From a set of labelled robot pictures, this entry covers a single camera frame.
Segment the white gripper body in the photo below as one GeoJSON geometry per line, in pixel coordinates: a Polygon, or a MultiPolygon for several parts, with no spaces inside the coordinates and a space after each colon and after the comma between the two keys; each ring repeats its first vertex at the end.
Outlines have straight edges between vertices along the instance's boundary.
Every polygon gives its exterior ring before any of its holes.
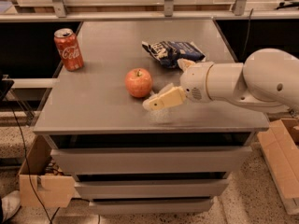
{"type": "Polygon", "coordinates": [[[186,97],[194,102],[208,103],[207,76],[213,62],[196,63],[189,66],[180,77],[180,85],[186,97]]]}

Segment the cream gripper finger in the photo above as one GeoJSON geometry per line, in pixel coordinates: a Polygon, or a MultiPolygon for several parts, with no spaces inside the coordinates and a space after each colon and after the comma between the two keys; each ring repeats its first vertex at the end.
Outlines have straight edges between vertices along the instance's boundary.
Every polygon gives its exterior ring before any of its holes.
{"type": "Polygon", "coordinates": [[[148,111],[155,111],[182,105],[185,100],[186,94],[183,88],[170,83],[158,93],[152,94],[142,105],[148,111]]]}
{"type": "Polygon", "coordinates": [[[182,71],[186,71],[192,65],[194,65],[194,61],[183,59],[183,58],[178,59],[178,67],[182,71]]]}

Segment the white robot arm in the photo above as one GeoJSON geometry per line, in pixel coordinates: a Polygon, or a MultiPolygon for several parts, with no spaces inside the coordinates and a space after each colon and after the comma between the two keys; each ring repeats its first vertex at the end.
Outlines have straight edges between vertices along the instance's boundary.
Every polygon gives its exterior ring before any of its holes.
{"type": "Polygon", "coordinates": [[[147,110],[183,104],[187,99],[223,101],[264,113],[299,110],[299,59],[280,49],[260,49],[243,63],[195,63],[180,59],[180,84],[168,84],[143,102],[147,110]]]}

